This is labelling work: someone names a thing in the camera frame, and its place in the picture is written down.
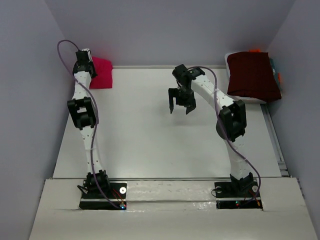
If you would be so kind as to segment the pink t-shirt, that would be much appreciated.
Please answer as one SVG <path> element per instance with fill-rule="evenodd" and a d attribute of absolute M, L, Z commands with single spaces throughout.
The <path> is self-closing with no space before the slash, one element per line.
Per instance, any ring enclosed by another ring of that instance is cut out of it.
<path fill-rule="evenodd" d="M 92 60 L 97 76 L 91 80 L 89 88 L 111 89 L 113 87 L 112 62 L 95 56 L 92 57 Z"/>

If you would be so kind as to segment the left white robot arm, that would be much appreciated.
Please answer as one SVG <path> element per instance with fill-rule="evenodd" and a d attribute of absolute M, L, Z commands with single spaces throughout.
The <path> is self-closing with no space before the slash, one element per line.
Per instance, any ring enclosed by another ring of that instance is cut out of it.
<path fill-rule="evenodd" d="M 97 76 L 91 50 L 76 51 L 76 62 L 72 69 L 75 80 L 74 93 L 67 102 L 73 125 L 81 134 L 86 155 L 87 175 L 83 188 L 104 198 L 110 194 L 111 185 L 106 170 L 101 165 L 96 141 L 99 114 L 97 103 L 90 92 L 90 84 Z"/>

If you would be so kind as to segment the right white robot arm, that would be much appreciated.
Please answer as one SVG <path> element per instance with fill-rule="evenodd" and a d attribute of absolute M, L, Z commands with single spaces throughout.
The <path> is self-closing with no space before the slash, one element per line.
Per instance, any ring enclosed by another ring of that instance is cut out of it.
<path fill-rule="evenodd" d="M 247 127 L 246 105 L 227 96 L 218 88 L 218 78 L 209 80 L 204 70 L 202 66 L 187 68 L 184 64 L 174 68 L 172 75 L 177 87 L 168 89 L 169 109 L 173 111 L 175 105 L 182 106 L 189 114 L 197 107 L 195 94 L 214 109 L 216 132 L 225 142 L 230 161 L 230 191 L 242 196 L 254 184 L 248 160 L 239 150 Z"/>

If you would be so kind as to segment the orange object behind stack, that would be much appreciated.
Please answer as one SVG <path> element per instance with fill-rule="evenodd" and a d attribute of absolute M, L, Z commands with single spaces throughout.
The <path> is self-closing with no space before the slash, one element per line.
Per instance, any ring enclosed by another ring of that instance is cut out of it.
<path fill-rule="evenodd" d="M 249 52 L 251 52 L 251 53 L 260 53 L 261 50 L 260 49 L 250 49 Z"/>

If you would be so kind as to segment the teal orange item beside stack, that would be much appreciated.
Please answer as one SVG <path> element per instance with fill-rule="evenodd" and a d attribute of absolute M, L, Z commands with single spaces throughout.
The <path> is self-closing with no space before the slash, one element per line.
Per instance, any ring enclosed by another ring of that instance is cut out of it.
<path fill-rule="evenodd" d="M 275 66 L 275 62 L 272 58 L 269 58 L 269 62 L 271 65 L 271 69 L 272 69 L 272 73 L 273 73 L 273 77 L 274 80 L 279 88 L 280 91 L 282 91 L 282 86 L 281 86 L 281 75 L 280 73 L 277 71 L 276 66 Z"/>

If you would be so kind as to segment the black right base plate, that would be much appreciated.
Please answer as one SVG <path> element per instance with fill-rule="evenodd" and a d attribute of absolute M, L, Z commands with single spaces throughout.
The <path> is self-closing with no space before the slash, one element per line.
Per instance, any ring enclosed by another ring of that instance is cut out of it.
<path fill-rule="evenodd" d="M 261 196 L 256 191 L 258 183 L 254 182 L 248 190 L 235 192 L 230 181 L 218 181 L 214 183 L 211 195 L 215 198 L 218 210 L 242 210 L 242 209 L 263 209 Z"/>

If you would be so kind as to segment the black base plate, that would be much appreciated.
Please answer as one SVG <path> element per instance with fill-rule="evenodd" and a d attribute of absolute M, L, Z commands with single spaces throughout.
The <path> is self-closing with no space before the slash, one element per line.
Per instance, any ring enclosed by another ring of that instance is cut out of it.
<path fill-rule="evenodd" d="M 85 184 L 77 185 L 80 190 L 79 208 L 81 210 L 107 210 L 117 211 L 127 209 L 127 185 L 126 181 L 111 181 L 110 189 L 102 188 L 104 195 L 97 189 L 89 191 Z"/>
<path fill-rule="evenodd" d="M 248 190 L 235 192 L 230 181 L 218 181 L 214 183 L 211 195 L 215 198 L 218 210 L 242 210 L 242 209 L 263 209 L 261 196 L 256 191 L 258 183 L 254 182 Z"/>

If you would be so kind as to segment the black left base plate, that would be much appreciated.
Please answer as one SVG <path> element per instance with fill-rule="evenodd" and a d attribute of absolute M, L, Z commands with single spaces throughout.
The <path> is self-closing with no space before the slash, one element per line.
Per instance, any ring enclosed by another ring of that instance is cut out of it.
<path fill-rule="evenodd" d="M 110 189 L 102 188 L 104 195 L 97 189 L 89 191 L 85 184 L 77 185 L 80 190 L 79 208 L 81 210 L 107 210 L 117 211 L 127 209 L 127 185 L 126 181 L 111 181 Z"/>

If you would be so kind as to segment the metal rail right side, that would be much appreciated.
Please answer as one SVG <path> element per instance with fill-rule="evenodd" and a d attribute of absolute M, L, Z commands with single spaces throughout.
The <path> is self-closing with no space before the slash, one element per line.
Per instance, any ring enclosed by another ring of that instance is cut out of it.
<path fill-rule="evenodd" d="M 264 116 L 266 127 L 268 129 L 268 133 L 271 139 L 273 150 L 275 152 L 275 156 L 277 159 L 277 164 L 278 164 L 281 176 L 290 178 L 291 175 L 288 171 L 268 106 L 266 104 L 261 104 L 260 107 Z"/>

